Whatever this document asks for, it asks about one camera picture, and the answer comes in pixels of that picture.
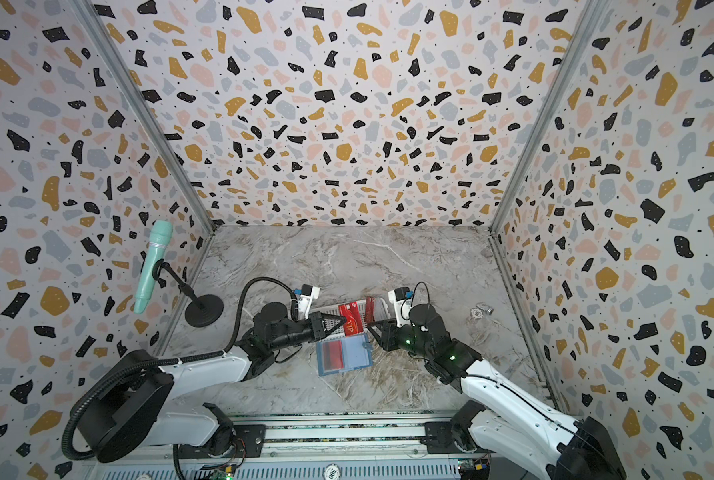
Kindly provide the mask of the red VIP credit card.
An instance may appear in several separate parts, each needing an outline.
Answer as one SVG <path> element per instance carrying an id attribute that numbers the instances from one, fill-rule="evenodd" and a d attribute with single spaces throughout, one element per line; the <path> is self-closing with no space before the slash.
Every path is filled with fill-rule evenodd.
<path id="1" fill-rule="evenodd" d="M 324 372 L 337 372 L 345 367 L 343 344 L 341 340 L 324 342 L 321 349 L 322 369 Z"/>
<path id="2" fill-rule="evenodd" d="M 364 332 L 363 317 L 360 313 L 359 303 L 351 302 L 339 306 L 340 315 L 347 319 L 343 326 L 346 337 L 352 337 Z"/>

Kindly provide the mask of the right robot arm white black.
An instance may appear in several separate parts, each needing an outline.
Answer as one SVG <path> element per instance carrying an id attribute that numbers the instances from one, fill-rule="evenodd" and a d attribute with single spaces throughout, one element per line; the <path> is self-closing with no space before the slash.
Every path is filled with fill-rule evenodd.
<path id="1" fill-rule="evenodd" d="M 440 383 L 467 396 L 448 421 L 426 426 L 432 453 L 497 453 L 538 479 L 624 479 L 608 430 L 578 420 L 537 399 L 502 375 L 478 351 L 453 338 L 429 304 L 407 318 L 374 321 L 368 331 L 386 351 L 421 359 Z"/>

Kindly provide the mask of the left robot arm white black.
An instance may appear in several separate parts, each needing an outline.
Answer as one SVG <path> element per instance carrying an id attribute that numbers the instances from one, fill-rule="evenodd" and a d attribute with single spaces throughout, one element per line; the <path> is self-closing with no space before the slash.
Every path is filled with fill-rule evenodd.
<path id="1" fill-rule="evenodd" d="M 203 446 L 230 419 L 214 404 L 178 413 L 172 402 L 188 393 L 241 383 L 264 373 L 280 350 L 328 338 L 347 318 L 313 312 L 294 321 L 280 302 L 265 305 L 253 326 L 227 350 L 156 358 L 144 350 L 127 354 L 72 407 L 61 437 L 73 461 L 110 463 L 142 446 Z"/>

